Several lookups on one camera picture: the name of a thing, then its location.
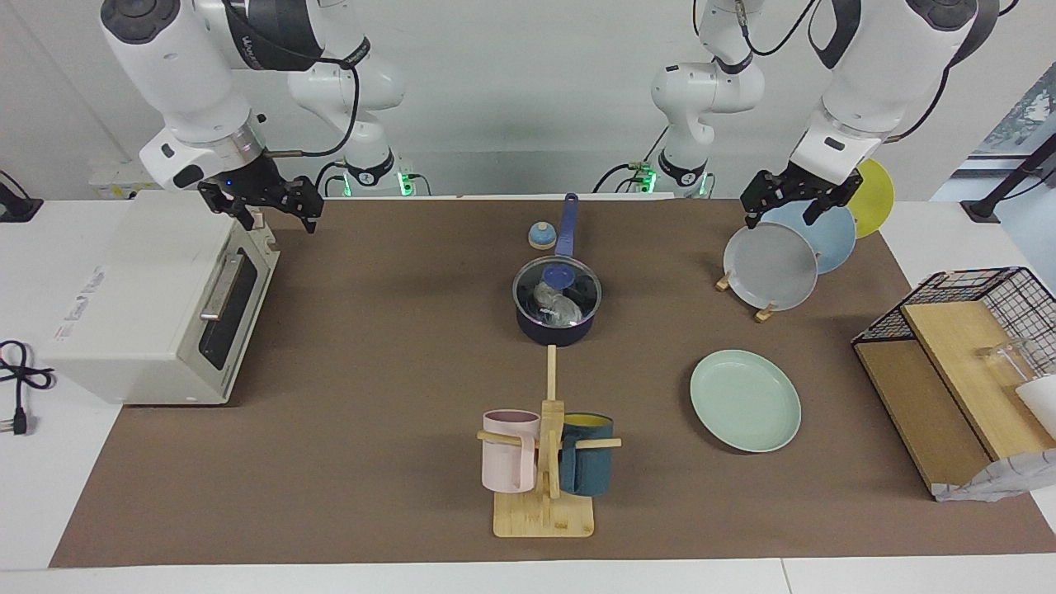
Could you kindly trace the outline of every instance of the yellow plate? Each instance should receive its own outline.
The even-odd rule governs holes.
[[[854,192],[847,208],[854,215],[857,238],[868,237],[887,221],[894,208],[894,182],[876,161],[869,159],[859,165],[862,187]]]

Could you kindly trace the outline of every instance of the brown tabletop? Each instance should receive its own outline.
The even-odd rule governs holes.
[[[331,203],[283,249],[230,405],[126,408],[53,567],[967,555],[1056,551],[1029,496],[936,503],[850,346],[908,286],[880,235],[804,305],[753,321],[712,286],[735,202],[587,202],[603,283],[560,396],[616,419],[611,491],[584,540],[501,540],[474,439],[539,409],[546,353],[517,330],[529,225],[560,202]],[[803,402],[784,449],[744,454],[693,412],[690,375],[746,349]]]

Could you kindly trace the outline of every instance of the teal mug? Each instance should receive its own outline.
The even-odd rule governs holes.
[[[565,415],[561,435],[561,490],[583,497],[598,497],[608,491],[612,477],[612,450],[576,449],[583,440],[612,437],[612,420],[602,414],[574,412]]]

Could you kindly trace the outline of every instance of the black wire rack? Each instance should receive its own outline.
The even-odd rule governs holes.
[[[1056,372],[1056,298],[1029,268],[985,268],[937,273],[854,338],[854,344],[916,339],[902,315],[904,305],[982,301],[1010,337],[1034,340],[1029,363],[1037,372]]]

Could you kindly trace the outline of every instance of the white cup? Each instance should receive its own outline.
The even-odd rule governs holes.
[[[1016,393],[1038,417],[1041,426],[1056,439],[1056,375],[1045,375],[1033,382],[1027,382]]]

